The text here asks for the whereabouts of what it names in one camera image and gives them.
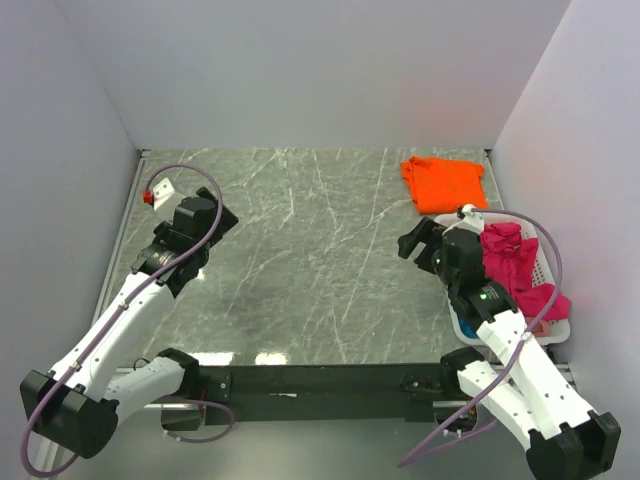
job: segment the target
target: orange cloth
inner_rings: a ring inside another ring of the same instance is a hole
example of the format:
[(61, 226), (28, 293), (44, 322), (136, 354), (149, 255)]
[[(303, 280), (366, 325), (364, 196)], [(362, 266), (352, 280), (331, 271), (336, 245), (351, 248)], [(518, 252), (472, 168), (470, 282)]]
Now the orange cloth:
[(484, 167), (463, 160), (411, 157), (401, 162), (402, 178), (420, 214), (453, 213), (467, 203), (489, 208), (480, 179)]

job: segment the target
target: white bracket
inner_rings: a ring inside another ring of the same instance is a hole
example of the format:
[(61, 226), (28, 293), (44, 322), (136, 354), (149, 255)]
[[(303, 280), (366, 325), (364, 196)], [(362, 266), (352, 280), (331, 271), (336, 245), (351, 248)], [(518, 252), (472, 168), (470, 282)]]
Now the white bracket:
[(451, 225), (444, 231), (444, 233), (447, 233), (449, 230), (452, 230), (454, 228), (470, 230), (473, 233), (477, 234), (482, 233), (484, 231), (484, 215), (478, 212), (474, 212), (474, 208), (476, 208), (475, 205), (472, 205), (470, 203), (462, 207), (464, 218)]
[(153, 209), (165, 222), (173, 222), (173, 213), (184, 199), (185, 196), (176, 191), (168, 178), (161, 180), (153, 188)]

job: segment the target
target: pink cloth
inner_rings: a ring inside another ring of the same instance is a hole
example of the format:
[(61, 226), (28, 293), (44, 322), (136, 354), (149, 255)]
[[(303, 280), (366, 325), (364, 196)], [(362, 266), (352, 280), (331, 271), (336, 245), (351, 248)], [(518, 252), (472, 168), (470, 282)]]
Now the pink cloth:
[[(553, 285), (533, 286), (533, 267), (538, 252), (538, 239), (522, 239), (517, 223), (485, 225), (480, 234), (487, 277), (504, 286), (525, 317), (534, 317), (551, 298)], [(569, 318), (571, 301), (560, 294), (543, 320)]]

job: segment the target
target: white wall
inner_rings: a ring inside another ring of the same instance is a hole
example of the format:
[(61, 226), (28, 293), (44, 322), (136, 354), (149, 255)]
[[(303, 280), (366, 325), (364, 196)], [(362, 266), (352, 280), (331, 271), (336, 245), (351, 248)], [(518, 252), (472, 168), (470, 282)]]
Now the white wall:
[(640, 478), (640, 2), (574, 0), (493, 151), (508, 207), (555, 234), (582, 393), (622, 423), (612, 474)]
[(569, 0), (57, 0), (138, 147), (493, 147)]
[(90, 324), (135, 160), (55, 4), (1, 0), (2, 478), (26, 476), (22, 378), (46, 371)]

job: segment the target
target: black base frame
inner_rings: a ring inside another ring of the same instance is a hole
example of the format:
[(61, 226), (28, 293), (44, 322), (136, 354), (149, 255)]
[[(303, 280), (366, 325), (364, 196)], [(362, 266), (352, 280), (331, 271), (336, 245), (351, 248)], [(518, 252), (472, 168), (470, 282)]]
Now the black base frame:
[[(439, 363), (201, 367), (206, 398), (238, 421), (404, 418), (433, 422), (433, 402), (465, 400)], [(206, 424), (228, 422), (207, 409)]]

